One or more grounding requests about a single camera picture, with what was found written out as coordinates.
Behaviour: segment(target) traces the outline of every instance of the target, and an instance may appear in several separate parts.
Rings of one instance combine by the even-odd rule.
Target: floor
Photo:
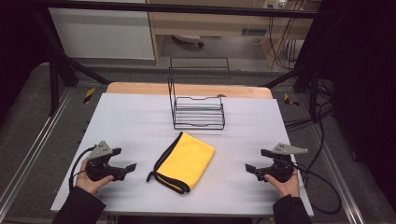
[[[119,81],[158,82],[165,80],[163,70],[169,67],[171,57],[227,57],[232,70],[232,78],[228,84],[248,86],[264,84],[287,72],[287,69],[279,67],[269,68],[260,48],[246,39],[209,36],[203,37],[203,42],[205,46],[199,48],[167,36],[163,45],[162,62],[159,65],[130,62],[118,64],[118,68],[112,68],[111,64],[106,68],[98,64],[91,66],[92,70],[98,71],[100,75]],[[140,74],[132,72],[131,68],[140,69]],[[50,90],[47,74],[48,67],[37,67],[23,88],[19,101],[11,107],[1,122],[0,156],[6,158],[1,161],[4,169],[0,171],[0,218],[4,218],[2,223],[50,223],[53,217],[50,206],[56,195],[56,187],[62,182],[63,174],[78,147],[78,140],[82,139],[84,130],[89,125],[87,121],[91,118],[100,93],[106,90],[106,87],[78,74],[81,79],[78,86],[63,89],[64,96],[68,95],[69,98],[62,107],[62,115],[55,120],[48,116]],[[291,78],[272,89],[285,121],[307,117],[308,94],[294,94],[293,83],[294,79]],[[322,82],[321,85],[331,86],[331,83]],[[85,105],[82,100],[91,86],[96,88],[95,94],[90,103]],[[285,93],[289,96],[287,103]],[[327,100],[327,96],[319,96],[321,104]],[[47,127],[51,122],[56,122],[56,125],[42,133],[43,127]],[[313,160],[319,148],[321,134],[325,133],[324,151],[312,170],[343,192],[341,210],[334,215],[314,210],[313,222],[396,223],[394,211],[377,188],[367,167],[362,162],[352,160],[350,147],[342,128],[338,125],[336,115],[323,118],[322,124],[323,130],[318,123],[302,128],[301,125],[291,126],[285,122],[290,142],[294,146],[310,148],[312,151],[310,155],[296,157],[297,161],[303,164],[309,164]],[[37,142],[38,136],[43,136],[44,140]],[[28,156],[33,158],[30,163],[25,160]],[[22,179],[22,182],[19,182],[16,176]],[[322,181],[315,178],[310,180],[308,192],[311,203],[319,209],[336,209],[337,199],[332,189]],[[269,217],[253,218],[252,223],[264,224],[272,221]]]

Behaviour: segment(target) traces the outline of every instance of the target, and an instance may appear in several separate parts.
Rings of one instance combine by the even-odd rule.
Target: human hand
[[[291,197],[300,197],[300,186],[298,181],[298,171],[294,168],[293,174],[291,175],[290,179],[285,183],[281,183],[277,181],[271,175],[265,175],[264,178],[276,187],[277,192],[281,198],[288,196],[289,194]]]
[[[81,168],[79,170],[80,173],[77,176],[76,186],[81,189],[84,189],[85,191],[89,192],[92,195],[96,194],[99,188],[108,184],[112,179],[114,179],[114,176],[108,175],[101,180],[91,181],[90,178],[87,176],[87,173],[85,172],[86,167],[87,167],[87,160],[84,160],[81,163]]]

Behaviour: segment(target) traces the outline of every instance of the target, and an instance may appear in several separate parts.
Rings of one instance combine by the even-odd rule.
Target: black wire rack
[[[183,58],[184,60],[200,60],[203,58]],[[172,110],[172,119],[176,130],[223,130],[225,126],[224,106],[221,98],[216,97],[196,97],[196,96],[178,96],[175,87],[175,74],[181,75],[177,78],[185,78],[183,73],[189,73],[194,70],[195,78],[213,78],[211,74],[215,74],[216,78],[230,77],[230,68],[228,60],[225,58],[213,58],[213,60],[224,60],[225,66],[220,65],[199,65],[194,66],[173,66],[171,58],[171,66],[169,67],[169,98]],[[225,76],[219,70],[225,70]]]

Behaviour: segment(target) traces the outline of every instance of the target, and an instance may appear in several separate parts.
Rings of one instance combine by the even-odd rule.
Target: dish rack
[[[183,58],[188,60],[197,60],[202,58]],[[173,125],[176,130],[223,130],[225,126],[224,105],[221,98],[214,97],[196,97],[196,96],[178,96],[175,85],[175,71],[183,69],[209,69],[212,70],[225,69],[226,74],[230,77],[230,68],[228,60],[225,60],[226,66],[171,66],[169,67],[169,98],[172,110]],[[199,76],[199,78],[213,78],[211,76]]]

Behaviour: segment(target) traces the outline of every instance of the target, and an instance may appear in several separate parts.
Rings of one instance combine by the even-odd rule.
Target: yellow towel
[[[180,194],[190,192],[213,157],[215,149],[190,136],[180,133],[154,165],[147,181],[155,179]]]

